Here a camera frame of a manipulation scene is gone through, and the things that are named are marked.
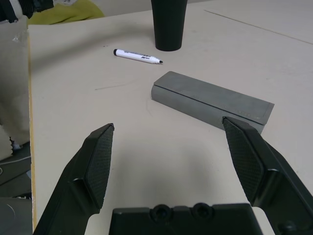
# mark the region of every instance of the textured rubber pad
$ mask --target textured rubber pad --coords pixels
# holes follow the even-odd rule
[[[96,206],[101,209],[106,194],[114,128],[110,126],[98,139],[86,172],[86,183]]]
[[[227,119],[223,124],[238,178],[247,199],[253,202],[264,175],[264,167],[244,132]]]

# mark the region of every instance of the gray rectangular block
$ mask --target gray rectangular block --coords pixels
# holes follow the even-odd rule
[[[224,129],[225,116],[248,122],[262,132],[274,104],[176,72],[168,72],[151,90],[153,100]]]

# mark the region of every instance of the cable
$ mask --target cable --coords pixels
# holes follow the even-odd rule
[[[6,164],[10,164],[10,163],[17,163],[17,162],[23,161],[23,160],[28,159],[28,158],[31,158],[31,156],[28,156],[28,157],[25,157],[25,158],[21,158],[21,159],[15,160],[15,161],[11,161],[11,162],[1,163],[0,165],[6,165]]]

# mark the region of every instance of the white object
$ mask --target white object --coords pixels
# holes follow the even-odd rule
[[[115,49],[113,53],[114,53],[114,55],[119,56],[119,57],[124,57],[124,58],[128,58],[128,59],[147,62],[150,64],[162,64],[163,63],[163,61],[155,58],[154,56],[140,54],[137,52],[131,52],[128,50]]]
[[[11,164],[11,163],[17,163],[17,162],[20,162],[20,161],[23,161],[23,160],[25,160],[25,159],[29,159],[29,158],[31,158],[31,156],[24,157],[24,158],[21,158],[21,159],[15,160],[15,161],[4,162],[4,163],[1,163],[0,165],[6,165],[6,164]]]
[[[16,18],[20,19],[23,16],[21,4],[19,0],[10,0]]]
[[[28,40],[12,40],[27,35],[26,18],[0,24],[0,123],[19,145],[29,141]]]
[[[274,103],[262,137],[313,193],[313,46],[205,12],[213,2],[188,5],[183,46],[159,52],[162,66],[112,59],[114,48],[158,52],[151,11],[29,26],[37,222],[84,139],[111,122],[108,188],[86,235],[107,235],[114,208],[248,202],[225,132],[151,100],[168,71]],[[264,235],[273,235],[253,210]]]
[[[0,161],[10,157],[12,154],[12,146],[10,137],[7,135],[3,127],[0,125]]]

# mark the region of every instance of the black object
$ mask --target black object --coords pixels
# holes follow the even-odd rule
[[[31,18],[34,12],[42,12],[53,8],[53,0],[18,0],[23,15]],[[17,18],[10,0],[0,0],[0,22],[8,20],[10,23],[17,22]]]
[[[313,198],[286,160],[246,122],[224,117],[223,125],[251,205],[264,210],[276,235],[312,235]],[[108,124],[85,140],[65,167],[35,235],[85,233],[89,217],[102,208],[112,135]],[[110,235],[261,235],[251,205],[114,209]]]
[[[265,212],[277,235],[312,235],[313,197],[284,157],[246,122],[225,117],[223,125],[251,205]]]
[[[66,165],[34,235],[83,235],[106,193],[114,127],[93,131]]]
[[[249,204],[114,209],[109,235],[261,235]]]
[[[156,48],[174,51],[181,48],[187,0],[151,0]]]

